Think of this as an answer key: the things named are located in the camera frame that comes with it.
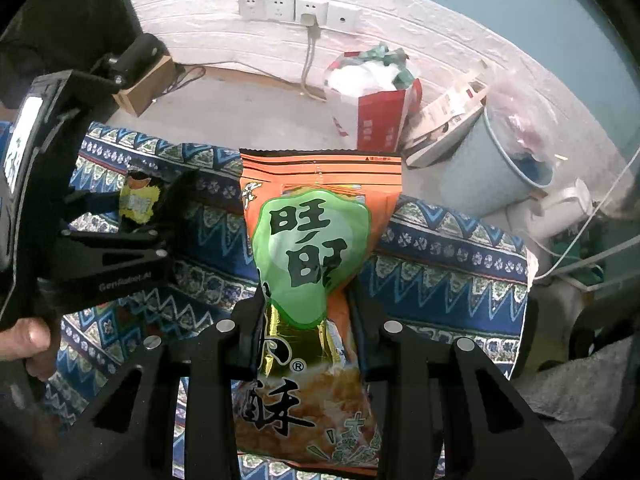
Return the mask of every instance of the orange snack bag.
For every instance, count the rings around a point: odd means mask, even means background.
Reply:
[[[267,300],[258,379],[234,391],[242,452],[375,473],[382,436],[342,293],[401,192],[396,156],[241,150],[244,218]]]

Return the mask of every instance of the red and white paper bag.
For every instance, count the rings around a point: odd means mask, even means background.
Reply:
[[[329,66],[328,73],[340,67],[343,57],[358,54],[346,52]],[[404,121],[409,114],[419,110],[422,86],[416,78],[412,86],[404,90],[352,97],[325,85],[324,95],[335,126],[340,135],[345,137],[348,149],[394,152],[398,148]]]

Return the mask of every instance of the white brick wall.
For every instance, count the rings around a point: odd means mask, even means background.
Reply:
[[[556,151],[569,160],[554,187],[580,176],[601,197],[624,166],[606,132],[574,94],[540,63],[481,24],[430,0],[331,0],[360,6],[357,35],[323,30],[308,76],[322,86],[324,70],[340,53],[384,41],[402,46],[420,69],[424,101],[431,101],[456,75],[481,57],[518,70],[546,100],[559,123]],[[240,60],[281,78],[299,82],[306,29],[277,22],[248,22],[238,0],[132,0],[143,30],[160,37],[177,62]],[[240,65],[232,68],[245,70]],[[623,179],[622,192],[631,183]]]

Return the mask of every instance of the human hand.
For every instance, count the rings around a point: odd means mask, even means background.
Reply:
[[[44,382],[56,371],[59,346],[59,322],[50,330],[43,319],[26,317],[19,319],[9,330],[0,332],[0,361],[27,359],[27,373]]]

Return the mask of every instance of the blue patterned blanket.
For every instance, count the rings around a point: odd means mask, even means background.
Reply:
[[[173,145],[94,123],[71,184],[92,191],[117,190],[133,157],[150,166],[162,160],[200,170],[194,199],[185,211],[188,236],[175,263],[177,284],[65,317],[58,371],[47,385],[46,403],[66,426],[146,336],[194,335],[228,317],[236,301],[253,295],[257,285],[239,196],[239,153],[206,144]],[[113,215],[85,215],[73,226],[114,231],[117,222]],[[456,211],[401,196],[360,279],[390,316],[436,340],[469,336],[510,376],[527,303],[521,239]],[[176,414],[174,475],[179,478],[184,476],[187,387],[184,379]],[[295,478],[279,462],[250,455],[239,461],[244,478]],[[444,472],[443,461],[439,469]]]

